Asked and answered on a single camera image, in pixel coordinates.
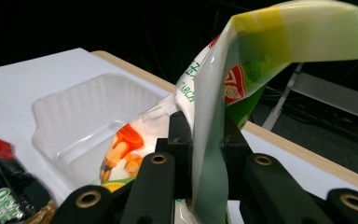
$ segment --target white surface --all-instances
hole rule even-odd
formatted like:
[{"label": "white surface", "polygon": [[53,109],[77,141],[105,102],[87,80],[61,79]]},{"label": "white surface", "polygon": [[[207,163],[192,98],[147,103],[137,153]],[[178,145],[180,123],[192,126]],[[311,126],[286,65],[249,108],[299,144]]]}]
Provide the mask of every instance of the white surface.
[{"label": "white surface", "polygon": [[[32,103],[40,97],[106,73],[128,75],[158,94],[168,94],[83,49],[0,67],[0,138],[11,143],[24,167],[45,182],[54,193],[57,204],[61,204],[72,189],[62,181],[64,176],[60,175],[59,170],[48,164],[32,145],[31,139],[36,129]],[[325,198],[327,191],[333,188],[358,190],[251,133],[242,133],[254,152],[266,153],[278,159],[305,190],[316,196]]]}]

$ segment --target plastic bag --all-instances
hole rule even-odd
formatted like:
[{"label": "plastic bag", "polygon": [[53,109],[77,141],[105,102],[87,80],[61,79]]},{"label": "plastic bag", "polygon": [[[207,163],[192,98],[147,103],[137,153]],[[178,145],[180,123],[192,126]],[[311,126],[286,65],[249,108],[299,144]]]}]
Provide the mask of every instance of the plastic bag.
[{"label": "plastic bag", "polygon": [[100,183],[113,192],[132,181],[143,157],[154,152],[157,139],[168,136],[170,115],[178,109],[171,93],[120,128],[103,158]]},{"label": "plastic bag", "polygon": [[0,224],[17,223],[51,202],[48,190],[25,172],[10,143],[0,140]]},{"label": "plastic bag", "polygon": [[[233,16],[213,43],[178,80],[174,99],[169,96],[191,127],[189,211],[201,223],[222,223],[226,217],[228,182],[220,151],[225,114],[243,127],[263,87],[290,63],[358,59],[358,7],[289,1]],[[161,126],[161,137],[167,125]],[[144,138],[155,131],[134,129]]]}]

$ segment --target orange food item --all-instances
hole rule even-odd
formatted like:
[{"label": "orange food item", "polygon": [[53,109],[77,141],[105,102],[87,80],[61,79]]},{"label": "orange food item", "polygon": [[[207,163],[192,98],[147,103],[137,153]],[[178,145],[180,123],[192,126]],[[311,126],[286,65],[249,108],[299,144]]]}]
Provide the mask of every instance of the orange food item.
[{"label": "orange food item", "polygon": [[120,162],[121,155],[128,151],[129,145],[126,142],[119,142],[113,149],[109,149],[105,155],[105,163],[109,168],[114,168]]},{"label": "orange food item", "polygon": [[143,157],[138,157],[135,160],[136,160],[136,162],[138,162],[139,166],[141,166],[143,159],[144,159]]},{"label": "orange food item", "polygon": [[126,160],[126,162],[129,162],[131,160],[131,154],[127,153],[127,155],[124,156],[124,160]]},{"label": "orange food item", "polygon": [[116,136],[118,139],[120,139],[120,141],[124,141],[129,144],[127,150],[121,154],[121,159],[123,159],[129,152],[144,145],[144,139],[142,136],[133,130],[129,123],[118,130]]},{"label": "orange food item", "polygon": [[115,134],[113,141],[112,141],[112,148],[115,148],[117,143],[121,142],[121,138],[119,138],[119,136],[117,136],[117,134]]},{"label": "orange food item", "polygon": [[110,176],[110,170],[101,170],[101,179],[103,182],[107,181],[109,179]]},{"label": "orange food item", "polygon": [[129,161],[126,166],[125,166],[125,169],[128,171],[128,172],[136,172],[139,170],[139,167],[140,167],[140,164],[136,161]]},{"label": "orange food item", "polygon": [[131,155],[131,158],[130,158],[130,161],[136,161],[138,160],[139,158],[142,158],[140,155],[138,154],[130,154]]},{"label": "orange food item", "polygon": [[137,176],[139,171],[130,172],[130,176]]}]

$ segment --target plastic container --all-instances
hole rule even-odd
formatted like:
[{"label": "plastic container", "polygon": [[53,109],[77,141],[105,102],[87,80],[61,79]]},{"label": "plastic container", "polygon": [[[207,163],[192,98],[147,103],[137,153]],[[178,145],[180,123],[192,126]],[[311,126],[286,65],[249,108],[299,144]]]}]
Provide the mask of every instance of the plastic container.
[{"label": "plastic container", "polygon": [[137,80],[104,74],[33,103],[33,145],[72,189],[93,184],[113,134],[165,97]]}]

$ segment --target snack bag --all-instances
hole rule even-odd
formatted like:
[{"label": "snack bag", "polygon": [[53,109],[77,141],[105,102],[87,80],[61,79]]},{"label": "snack bag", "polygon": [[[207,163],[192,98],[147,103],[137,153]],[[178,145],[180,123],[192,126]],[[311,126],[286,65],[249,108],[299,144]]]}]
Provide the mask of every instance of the snack bag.
[{"label": "snack bag", "polygon": [[10,143],[0,140],[0,224],[24,221],[48,203],[52,203],[48,190],[25,172]]},{"label": "snack bag", "polygon": [[[223,223],[228,196],[227,170],[220,148],[225,114],[243,127],[264,86],[290,63],[354,59],[358,59],[358,7],[354,5],[296,0],[233,16],[222,34],[185,70],[164,103],[130,122],[144,144],[139,141],[132,147],[130,143],[118,147],[122,140],[116,134],[105,156],[117,158],[113,160],[116,166],[103,161],[102,182],[136,175],[138,163],[128,165],[125,176],[114,175],[114,169],[126,167],[126,152],[144,155],[152,151],[155,139],[168,135],[170,113],[182,110],[193,137],[189,213],[195,222]],[[112,148],[120,151],[111,152]],[[106,167],[111,169],[109,175],[104,173]]]}]

